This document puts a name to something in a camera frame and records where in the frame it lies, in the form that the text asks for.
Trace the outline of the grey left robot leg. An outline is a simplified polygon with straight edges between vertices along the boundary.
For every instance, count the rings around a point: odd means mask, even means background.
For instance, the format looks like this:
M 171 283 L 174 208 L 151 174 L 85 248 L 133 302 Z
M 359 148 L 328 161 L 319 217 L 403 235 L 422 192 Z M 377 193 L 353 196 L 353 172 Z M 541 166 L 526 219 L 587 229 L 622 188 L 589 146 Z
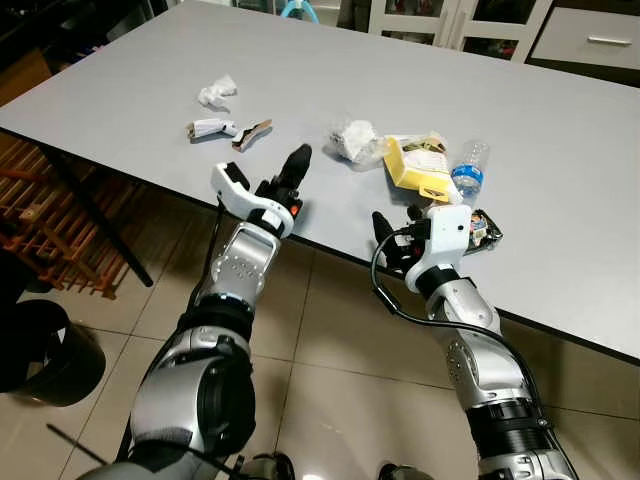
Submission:
M 291 457 L 282 452 L 256 454 L 251 460 L 239 456 L 234 471 L 239 480 L 296 480 Z

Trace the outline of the clear bottle with blue label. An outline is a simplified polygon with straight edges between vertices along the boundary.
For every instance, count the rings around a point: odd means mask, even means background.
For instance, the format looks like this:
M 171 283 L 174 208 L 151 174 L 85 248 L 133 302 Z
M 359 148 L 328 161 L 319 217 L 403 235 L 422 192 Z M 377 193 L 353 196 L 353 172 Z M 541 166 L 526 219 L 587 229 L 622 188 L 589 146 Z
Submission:
M 490 155 L 490 146 L 481 140 L 468 140 L 454 151 L 451 178 L 467 204 L 475 204 L 480 195 Z

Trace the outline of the brown cardboard scrap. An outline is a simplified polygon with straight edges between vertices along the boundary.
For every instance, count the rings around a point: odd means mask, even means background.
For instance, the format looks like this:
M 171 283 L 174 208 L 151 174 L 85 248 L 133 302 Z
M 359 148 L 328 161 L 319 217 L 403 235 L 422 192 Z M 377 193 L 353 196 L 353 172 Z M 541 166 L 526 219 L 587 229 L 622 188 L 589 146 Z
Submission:
M 237 132 L 233 134 L 233 140 L 230 146 L 237 152 L 243 152 L 244 148 L 251 146 L 251 143 L 255 141 L 257 137 L 268 133 L 271 128 L 273 128 L 273 122 L 271 122 L 270 119 L 252 125 L 252 127 L 238 128 Z

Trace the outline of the black table leg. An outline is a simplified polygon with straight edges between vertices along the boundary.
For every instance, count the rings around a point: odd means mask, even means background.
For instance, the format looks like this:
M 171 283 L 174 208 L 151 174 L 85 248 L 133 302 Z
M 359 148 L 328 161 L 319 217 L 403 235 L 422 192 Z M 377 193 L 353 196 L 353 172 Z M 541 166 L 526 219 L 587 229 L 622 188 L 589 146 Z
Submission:
M 128 243 L 125 243 L 122 236 L 120 236 L 119 230 L 111 223 L 108 215 L 106 215 L 105 211 L 101 210 L 99 204 L 93 200 L 90 187 L 87 187 L 83 182 L 84 178 L 96 173 L 97 170 L 91 166 L 90 173 L 87 175 L 78 174 L 76 170 L 72 168 L 72 165 L 69 164 L 69 157 L 74 157 L 72 154 L 61 151 L 60 148 L 45 145 L 45 143 L 41 143 L 38 147 L 44 152 L 46 159 L 50 161 L 52 169 L 55 170 L 58 177 L 63 180 L 65 186 L 73 193 L 79 206 L 87 212 L 92 223 L 99 228 L 101 236 L 105 236 L 105 238 L 108 239 L 108 242 L 113 246 L 115 252 L 118 253 L 120 259 L 129 266 L 129 269 L 133 271 L 133 274 L 140 279 L 140 282 L 145 285 L 145 287 L 154 287 L 154 279 L 148 274 L 145 265 L 134 255 Z

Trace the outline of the wooden slatted rack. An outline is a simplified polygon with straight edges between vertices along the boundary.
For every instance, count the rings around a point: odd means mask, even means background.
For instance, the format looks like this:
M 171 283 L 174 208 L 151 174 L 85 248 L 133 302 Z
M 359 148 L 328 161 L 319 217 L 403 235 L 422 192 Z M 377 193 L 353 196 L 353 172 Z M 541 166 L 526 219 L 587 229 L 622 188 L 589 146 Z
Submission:
M 35 143 L 0 134 L 0 250 L 59 291 L 114 300 L 124 261 Z

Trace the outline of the grey right robot leg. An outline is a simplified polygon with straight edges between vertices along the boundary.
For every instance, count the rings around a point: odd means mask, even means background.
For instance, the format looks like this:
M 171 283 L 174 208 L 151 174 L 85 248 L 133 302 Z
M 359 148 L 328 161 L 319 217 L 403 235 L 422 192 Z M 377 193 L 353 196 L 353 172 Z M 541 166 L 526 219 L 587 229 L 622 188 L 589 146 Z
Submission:
M 384 463 L 379 468 L 378 480 L 434 480 L 434 477 L 413 466 Z

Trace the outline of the light blue hanger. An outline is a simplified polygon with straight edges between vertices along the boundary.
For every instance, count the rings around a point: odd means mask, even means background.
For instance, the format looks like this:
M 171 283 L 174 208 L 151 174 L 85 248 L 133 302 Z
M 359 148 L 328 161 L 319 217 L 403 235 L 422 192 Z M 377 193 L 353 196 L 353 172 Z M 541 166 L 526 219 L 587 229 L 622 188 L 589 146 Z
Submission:
M 310 0 L 285 0 L 283 8 L 280 9 L 280 17 L 310 20 L 315 24 L 320 23 L 319 15 L 315 12 L 314 5 Z

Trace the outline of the rolled white paper wrapper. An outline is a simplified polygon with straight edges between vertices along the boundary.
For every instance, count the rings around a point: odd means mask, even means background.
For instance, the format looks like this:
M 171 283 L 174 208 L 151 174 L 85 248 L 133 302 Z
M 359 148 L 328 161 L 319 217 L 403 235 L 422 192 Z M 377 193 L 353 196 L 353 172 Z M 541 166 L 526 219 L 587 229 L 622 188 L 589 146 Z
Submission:
M 210 136 L 210 134 L 228 134 L 233 138 L 241 136 L 241 128 L 233 120 L 209 118 L 195 120 L 187 125 L 189 140 Z

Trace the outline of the crumpled white tissue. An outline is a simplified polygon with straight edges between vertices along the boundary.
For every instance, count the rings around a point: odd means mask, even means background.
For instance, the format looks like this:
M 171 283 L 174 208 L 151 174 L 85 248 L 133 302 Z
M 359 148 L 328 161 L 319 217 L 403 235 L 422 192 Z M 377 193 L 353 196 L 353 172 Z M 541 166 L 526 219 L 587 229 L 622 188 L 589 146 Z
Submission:
M 201 88 L 197 93 L 197 101 L 205 108 L 212 110 L 227 110 L 228 97 L 236 96 L 238 91 L 237 83 L 230 76 L 223 76 L 215 79 L 210 86 Z

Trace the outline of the white glass door cabinet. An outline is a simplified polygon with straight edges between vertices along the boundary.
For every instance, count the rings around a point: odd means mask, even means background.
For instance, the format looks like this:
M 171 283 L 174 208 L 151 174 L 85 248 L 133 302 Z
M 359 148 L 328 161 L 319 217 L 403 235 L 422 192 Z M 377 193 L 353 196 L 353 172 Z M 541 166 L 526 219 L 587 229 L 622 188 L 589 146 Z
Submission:
M 367 32 L 522 63 L 553 0 L 370 0 Z

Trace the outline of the black round rubbish bin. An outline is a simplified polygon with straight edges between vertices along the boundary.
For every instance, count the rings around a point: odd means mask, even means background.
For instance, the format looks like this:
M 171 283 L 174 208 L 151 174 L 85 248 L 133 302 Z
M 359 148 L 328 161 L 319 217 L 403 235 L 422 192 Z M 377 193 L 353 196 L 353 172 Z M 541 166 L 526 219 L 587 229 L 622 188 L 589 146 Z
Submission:
M 59 303 L 0 308 L 0 393 L 67 407 L 97 387 L 105 367 L 100 344 Z

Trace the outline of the grey robot leg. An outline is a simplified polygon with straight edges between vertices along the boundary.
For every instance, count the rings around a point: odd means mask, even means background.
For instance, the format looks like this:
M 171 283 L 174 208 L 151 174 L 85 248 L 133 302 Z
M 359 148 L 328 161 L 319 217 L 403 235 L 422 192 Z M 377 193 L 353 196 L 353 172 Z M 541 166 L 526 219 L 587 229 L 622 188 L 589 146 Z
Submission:
M 434 477 L 413 466 L 384 463 L 379 468 L 378 480 L 434 480 Z
M 256 454 L 251 460 L 239 456 L 234 471 L 239 480 L 296 480 L 291 457 L 282 452 Z

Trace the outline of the yellow snack packet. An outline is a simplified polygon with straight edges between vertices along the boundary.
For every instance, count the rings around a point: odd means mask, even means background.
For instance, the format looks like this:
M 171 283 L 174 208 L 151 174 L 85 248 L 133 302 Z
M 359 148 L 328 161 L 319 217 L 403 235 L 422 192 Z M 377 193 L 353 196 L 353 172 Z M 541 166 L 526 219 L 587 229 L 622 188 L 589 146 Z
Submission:
M 387 134 L 383 160 L 394 186 L 412 189 L 420 196 L 453 204 L 454 184 L 447 157 L 447 142 L 438 132 Z

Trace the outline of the dark shiny snack packet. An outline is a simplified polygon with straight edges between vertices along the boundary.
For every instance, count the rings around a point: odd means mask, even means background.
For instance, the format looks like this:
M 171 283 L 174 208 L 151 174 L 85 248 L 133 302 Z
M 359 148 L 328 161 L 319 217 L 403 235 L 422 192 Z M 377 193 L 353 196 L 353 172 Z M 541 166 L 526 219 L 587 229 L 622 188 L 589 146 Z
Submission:
M 466 255 L 480 251 L 494 250 L 504 238 L 503 230 L 483 209 L 472 210 L 468 228 Z

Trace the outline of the clear plastic bag with tissue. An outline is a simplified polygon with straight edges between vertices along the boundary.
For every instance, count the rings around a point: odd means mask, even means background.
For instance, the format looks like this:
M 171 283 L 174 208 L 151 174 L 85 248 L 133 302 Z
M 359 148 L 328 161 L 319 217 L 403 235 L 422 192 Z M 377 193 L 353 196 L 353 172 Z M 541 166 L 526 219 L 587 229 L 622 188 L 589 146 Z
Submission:
M 353 172 L 369 172 L 383 166 L 388 147 L 384 134 L 371 122 L 344 119 L 329 129 L 324 152 Z

